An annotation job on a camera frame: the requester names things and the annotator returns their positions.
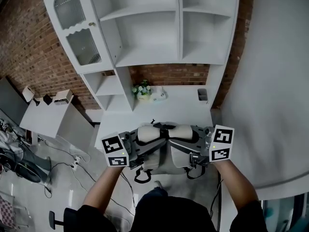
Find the shoe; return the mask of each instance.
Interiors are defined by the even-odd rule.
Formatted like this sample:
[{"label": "shoe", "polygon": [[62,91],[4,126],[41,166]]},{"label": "shoe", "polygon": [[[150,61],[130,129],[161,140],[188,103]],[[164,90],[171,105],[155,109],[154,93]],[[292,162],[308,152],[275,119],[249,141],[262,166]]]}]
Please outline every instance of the shoe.
[{"label": "shoe", "polygon": [[162,185],[161,185],[161,182],[160,182],[160,181],[156,180],[154,183],[155,183],[155,185],[156,185],[156,187],[157,187],[157,188],[164,189],[164,188],[162,187]]}]

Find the white door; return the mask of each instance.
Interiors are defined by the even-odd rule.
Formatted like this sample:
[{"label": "white door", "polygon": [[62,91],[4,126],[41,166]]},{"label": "white door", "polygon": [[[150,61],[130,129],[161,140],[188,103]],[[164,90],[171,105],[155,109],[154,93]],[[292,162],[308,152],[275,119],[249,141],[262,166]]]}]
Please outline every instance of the white door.
[{"label": "white door", "polygon": [[77,73],[113,69],[92,0],[44,0],[44,3]]}]

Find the jeans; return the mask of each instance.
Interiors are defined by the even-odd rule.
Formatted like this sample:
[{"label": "jeans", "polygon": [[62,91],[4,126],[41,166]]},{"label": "jeans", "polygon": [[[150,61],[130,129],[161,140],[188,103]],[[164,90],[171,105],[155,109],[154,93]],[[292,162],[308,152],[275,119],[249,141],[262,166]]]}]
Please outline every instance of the jeans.
[{"label": "jeans", "polygon": [[140,202],[144,201],[145,199],[149,199],[152,197],[167,197],[168,192],[160,187],[156,187],[150,192],[146,193],[140,200]]}]

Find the brick wall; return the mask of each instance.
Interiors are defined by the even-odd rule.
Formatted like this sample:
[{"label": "brick wall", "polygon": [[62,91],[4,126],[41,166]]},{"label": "brick wall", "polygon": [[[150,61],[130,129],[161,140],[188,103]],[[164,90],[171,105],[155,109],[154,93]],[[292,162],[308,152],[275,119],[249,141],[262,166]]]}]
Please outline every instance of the brick wall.
[{"label": "brick wall", "polygon": [[[253,0],[240,0],[237,28],[228,66],[214,107],[220,107],[232,83],[251,19]],[[208,65],[169,64],[132,66],[134,84],[202,85]],[[75,72],[49,20],[43,0],[4,0],[0,5],[0,77],[8,76],[19,91],[29,85],[36,96],[71,89],[78,109],[99,109]]]}]

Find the white table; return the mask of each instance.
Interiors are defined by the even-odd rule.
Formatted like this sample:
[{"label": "white table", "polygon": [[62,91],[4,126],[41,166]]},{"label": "white table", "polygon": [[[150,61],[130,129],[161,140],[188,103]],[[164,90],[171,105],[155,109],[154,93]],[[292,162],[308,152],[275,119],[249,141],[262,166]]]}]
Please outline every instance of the white table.
[{"label": "white table", "polygon": [[95,147],[102,151],[101,138],[113,132],[122,133],[142,123],[174,122],[200,127],[213,126],[210,107],[198,100],[197,90],[205,86],[163,86],[167,99],[158,103],[136,101],[133,112],[105,112],[102,116]]},{"label": "white table", "polygon": [[82,151],[87,151],[94,131],[91,124],[71,104],[47,105],[43,98],[32,100],[20,123],[20,127],[38,133],[52,143],[73,145]]}]

